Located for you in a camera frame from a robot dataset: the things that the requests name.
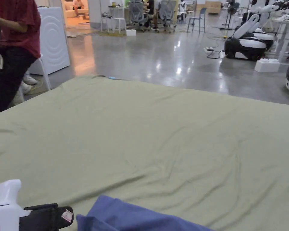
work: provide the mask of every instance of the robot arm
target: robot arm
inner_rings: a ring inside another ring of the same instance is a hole
[[[265,5],[265,0],[253,0],[250,12],[255,13],[254,15],[261,15],[261,18],[256,20],[255,17],[252,17],[254,15],[252,15],[249,20],[234,33],[233,37],[238,39],[245,33],[253,33],[268,21],[271,12],[285,9],[289,9],[289,0],[277,1],[272,5]]]
[[[20,180],[0,183],[0,231],[58,231],[73,222],[71,207],[57,204],[22,209],[17,204]]]

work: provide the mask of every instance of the gray mesh chair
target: gray mesh chair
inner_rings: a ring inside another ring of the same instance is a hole
[[[159,17],[162,21],[165,31],[170,30],[170,24],[174,23],[174,10],[176,9],[176,1],[175,0],[162,0],[160,2],[160,10],[159,10]]]
[[[143,2],[139,0],[134,0],[129,2],[129,14],[131,18],[131,22],[134,26],[144,31],[143,25],[147,22],[148,17],[144,17],[143,14]]]
[[[200,10],[200,15],[199,15],[199,17],[191,17],[191,18],[189,19],[188,27],[187,27],[187,33],[188,33],[188,30],[189,30],[189,25],[190,25],[191,20],[193,20],[192,31],[194,31],[195,20],[199,20],[199,31],[200,31],[200,28],[204,28],[204,32],[205,32],[205,13],[206,13],[206,9],[207,9],[207,8],[202,8],[202,9]],[[204,20],[204,27],[201,27],[201,20]]]

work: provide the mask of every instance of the white box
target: white box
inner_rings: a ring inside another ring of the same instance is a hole
[[[135,29],[127,29],[126,30],[126,36],[136,36],[136,30]]]
[[[257,72],[273,73],[278,72],[280,62],[276,59],[260,59],[257,61],[255,70]]]

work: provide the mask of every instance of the power strip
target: power strip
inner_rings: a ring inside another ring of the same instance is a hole
[[[204,52],[207,53],[207,54],[211,54],[214,52],[214,48],[212,47],[205,47],[204,48]]]

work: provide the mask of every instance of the office chair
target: office chair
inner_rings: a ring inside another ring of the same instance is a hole
[[[143,25],[147,22],[148,17],[143,14],[143,2],[139,0],[130,1],[129,14],[133,25],[137,25],[137,28],[144,32]]]
[[[165,31],[169,31],[171,33],[170,24],[174,24],[174,10],[176,8],[176,1],[175,0],[162,0],[160,2],[160,10],[159,10],[159,17],[164,25]]]

